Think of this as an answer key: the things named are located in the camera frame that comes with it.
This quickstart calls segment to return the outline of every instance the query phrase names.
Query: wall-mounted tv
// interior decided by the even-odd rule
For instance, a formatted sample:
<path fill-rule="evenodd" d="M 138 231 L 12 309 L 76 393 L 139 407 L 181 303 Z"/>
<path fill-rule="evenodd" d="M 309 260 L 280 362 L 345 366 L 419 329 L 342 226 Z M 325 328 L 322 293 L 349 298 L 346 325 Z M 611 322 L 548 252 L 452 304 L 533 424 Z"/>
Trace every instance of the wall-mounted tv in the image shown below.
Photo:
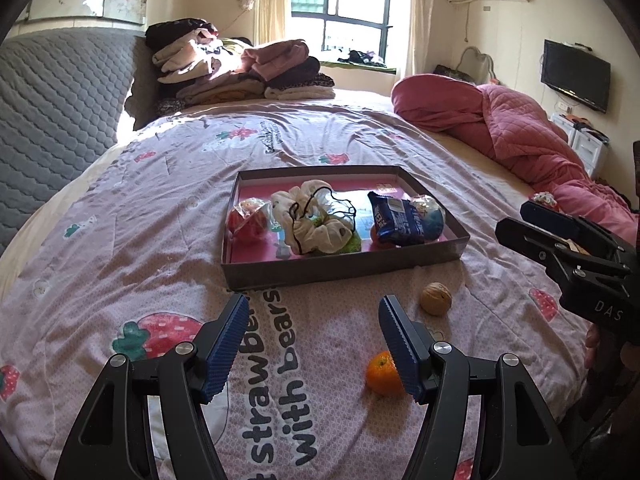
<path fill-rule="evenodd" d="M 545 40 L 541 81 L 593 110 L 607 111 L 611 65 L 589 52 Z"/>

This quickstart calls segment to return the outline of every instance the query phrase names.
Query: wall outlet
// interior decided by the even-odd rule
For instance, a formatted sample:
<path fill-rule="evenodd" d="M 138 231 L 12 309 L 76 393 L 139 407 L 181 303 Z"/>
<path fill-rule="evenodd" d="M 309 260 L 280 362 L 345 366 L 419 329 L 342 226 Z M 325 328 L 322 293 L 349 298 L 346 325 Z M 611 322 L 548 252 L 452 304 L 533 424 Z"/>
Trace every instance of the wall outlet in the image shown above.
<path fill-rule="evenodd" d="M 562 110 L 565 114 L 570 114 L 572 111 L 574 111 L 573 108 L 571 108 L 567 103 L 565 103 L 564 101 L 560 101 L 558 103 L 558 108 L 560 108 L 560 110 Z"/>

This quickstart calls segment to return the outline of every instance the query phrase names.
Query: metal screw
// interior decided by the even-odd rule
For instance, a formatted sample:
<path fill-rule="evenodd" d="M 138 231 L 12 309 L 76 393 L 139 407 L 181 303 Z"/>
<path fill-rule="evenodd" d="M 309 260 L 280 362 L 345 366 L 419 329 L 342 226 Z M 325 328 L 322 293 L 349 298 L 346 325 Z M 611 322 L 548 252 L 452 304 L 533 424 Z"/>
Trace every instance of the metal screw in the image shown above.
<path fill-rule="evenodd" d="M 438 341 L 436 344 L 433 345 L 433 349 L 438 354 L 448 354 L 451 352 L 451 345 L 445 341 Z"/>
<path fill-rule="evenodd" d="M 127 358 L 122 354 L 116 354 L 111 359 L 109 359 L 109 364 L 114 368 L 118 368 L 127 362 Z"/>
<path fill-rule="evenodd" d="M 502 356 L 502 360 L 507 366 L 518 366 L 520 363 L 520 359 L 518 359 L 518 356 L 514 354 L 505 354 Z"/>
<path fill-rule="evenodd" d="M 187 355 L 190 354 L 191 352 L 193 352 L 193 345 L 189 342 L 187 343 L 180 343 L 175 347 L 175 352 L 178 355 Z"/>

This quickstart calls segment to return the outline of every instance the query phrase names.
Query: tray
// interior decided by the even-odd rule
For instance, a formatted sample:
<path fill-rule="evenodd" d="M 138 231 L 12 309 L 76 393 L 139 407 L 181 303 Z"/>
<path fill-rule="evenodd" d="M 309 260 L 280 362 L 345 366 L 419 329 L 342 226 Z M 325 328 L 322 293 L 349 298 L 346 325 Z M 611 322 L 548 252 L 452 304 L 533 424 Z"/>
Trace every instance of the tray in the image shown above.
<path fill-rule="evenodd" d="M 326 256 L 297 256 L 284 243 L 284 233 L 271 232 L 262 241 L 242 244 L 225 230 L 222 245 L 222 269 L 232 290 L 268 286 L 301 285 L 380 274 L 415 266 L 428 266 L 457 260 L 462 256 L 469 234 L 447 208 L 420 182 L 399 166 L 303 166 L 240 171 L 236 176 L 226 216 L 239 200 L 256 197 L 269 201 L 278 190 L 289 190 L 305 180 L 324 180 L 340 198 L 348 198 L 357 209 L 356 231 L 362 239 L 358 253 Z M 397 198 L 418 194 L 433 196 L 446 211 L 446 225 L 435 242 L 381 249 L 371 244 L 373 225 L 367 193 Z"/>

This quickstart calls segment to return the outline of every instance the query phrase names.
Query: window frame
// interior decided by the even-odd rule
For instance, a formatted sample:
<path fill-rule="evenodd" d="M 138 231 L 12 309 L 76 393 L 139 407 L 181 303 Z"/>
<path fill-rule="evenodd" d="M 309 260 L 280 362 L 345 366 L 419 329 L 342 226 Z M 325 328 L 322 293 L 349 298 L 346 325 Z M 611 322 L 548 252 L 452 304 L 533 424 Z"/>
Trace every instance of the window frame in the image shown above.
<path fill-rule="evenodd" d="M 340 0 L 336 0 L 336 5 L 335 5 L 336 13 L 329 14 L 329 0 L 324 0 L 323 12 L 301 12 L 301 11 L 292 10 L 291 16 L 293 18 L 314 18 L 316 20 L 322 20 L 322 45 L 321 45 L 322 49 L 324 49 L 324 44 L 326 42 L 327 22 L 350 23 L 351 25 L 362 25 L 364 27 L 378 28 L 380 30 L 380 45 L 378 46 L 378 55 L 382 59 L 385 59 L 388 32 L 389 32 L 389 29 L 393 27 L 393 25 L 389 25 L 389 13 L 391 10 L 391 0 L 385 0 L 382 23 L 368 22 L 367 20 L 358 20 L 356 18 L 345 18 L 338 14 L 339 8 L 340 8 Z"/>

